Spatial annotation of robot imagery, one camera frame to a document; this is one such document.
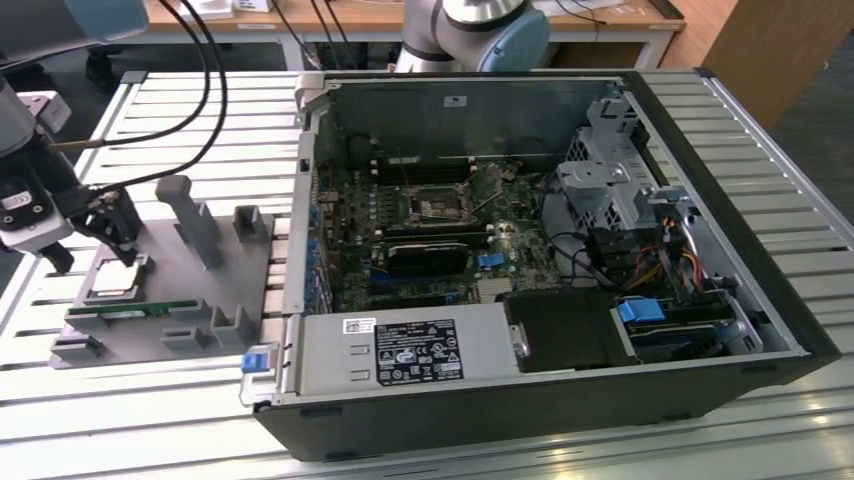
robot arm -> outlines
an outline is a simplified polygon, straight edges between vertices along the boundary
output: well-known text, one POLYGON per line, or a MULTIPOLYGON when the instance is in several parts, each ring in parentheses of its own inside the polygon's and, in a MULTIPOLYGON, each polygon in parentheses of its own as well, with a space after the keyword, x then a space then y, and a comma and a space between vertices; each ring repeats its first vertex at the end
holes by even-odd
POLYGON ((549 47, 530 0, 406 0, 398 72, 526 71, 549 47))
MULTIPOLYGON (((0 4, 4 64, 144 31, 142 0, 34 0, 0 4)), ((48 151, 36 121, 0 77, 0 246, 39 253, 64 273, 74 258, 59 244, 74 231, 132 258, 142 225, 127 192, 92 199, 63 155, 48 151)))

barcode sticker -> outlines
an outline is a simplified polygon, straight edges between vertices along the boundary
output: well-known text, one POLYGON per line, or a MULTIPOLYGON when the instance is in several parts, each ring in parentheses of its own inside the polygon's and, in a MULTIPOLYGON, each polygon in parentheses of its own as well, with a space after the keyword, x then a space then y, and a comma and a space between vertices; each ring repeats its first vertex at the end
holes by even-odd
POLYGON ((376 318, 346 318, 344 334, 351 333, 374 333, 376 318))

green circuit board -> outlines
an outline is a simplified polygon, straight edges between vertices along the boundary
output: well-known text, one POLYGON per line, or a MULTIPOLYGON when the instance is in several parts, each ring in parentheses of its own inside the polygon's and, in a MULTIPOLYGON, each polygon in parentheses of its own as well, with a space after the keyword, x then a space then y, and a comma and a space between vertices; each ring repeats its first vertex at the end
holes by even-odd
POLYGON ((320 205, 336 312, 481 303, 491 301, 482 298, 485 285, 513 290, 561 285, 534 214, 542 173, 521 173, 510 159, 475 166, 461 183, 422 185, 380 185, 368 170, 324 172, 320 205), (391 278, 380 232, 458 224, 489 230, 489 243, 471 250, 465 270, 406 281, 391 278), (501 265, 482 268, 478 257, 497 253, 501 265))

wooden desk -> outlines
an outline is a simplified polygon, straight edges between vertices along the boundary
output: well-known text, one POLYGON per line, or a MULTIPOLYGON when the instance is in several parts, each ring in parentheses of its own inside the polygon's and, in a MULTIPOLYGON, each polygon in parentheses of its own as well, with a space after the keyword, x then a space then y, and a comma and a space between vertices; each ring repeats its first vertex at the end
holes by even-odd
MULTIPOLYGON (((320 22, 308 0, 279 0, 288 22, 303 42, 326 42, 320 22)), ((379 4, 359 0, 335 0, 335 14, 342 22, 347 38, 352 42, 399 42, 403 27, 403 5, 379 4)), ((187 43, 190 38, 182 27, 156 0, 147 0, 150 28, 146 34, 130 40, 131 43, 187 43)), ((342 41, 332 18, 320 5, 323 17, 330 25, 334 41, 342 41)), ((551 41, 641 43, 643 49, 635 67, 655 68, 667 49, 674 32, 685 27, 682 20, 666 19, 647 0, 629 0, 618 8, 595 11, 599 25, 565 15, 551 17, 551 41)), ((235 18, 211 20, 208 26, 219 42, 226 43, 279 43, 284 52, 288 70, 303 70, 303 57, 282 20, 275 12, 235 12, 235 18)))

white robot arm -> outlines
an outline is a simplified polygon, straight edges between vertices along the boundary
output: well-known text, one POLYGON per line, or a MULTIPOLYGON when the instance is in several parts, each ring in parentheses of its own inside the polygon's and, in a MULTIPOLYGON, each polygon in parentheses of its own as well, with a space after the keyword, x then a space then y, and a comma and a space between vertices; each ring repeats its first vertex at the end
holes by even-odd
POLYGON ((406 0, 398 72, 526 71, 549 47, 530 0, 406 0))

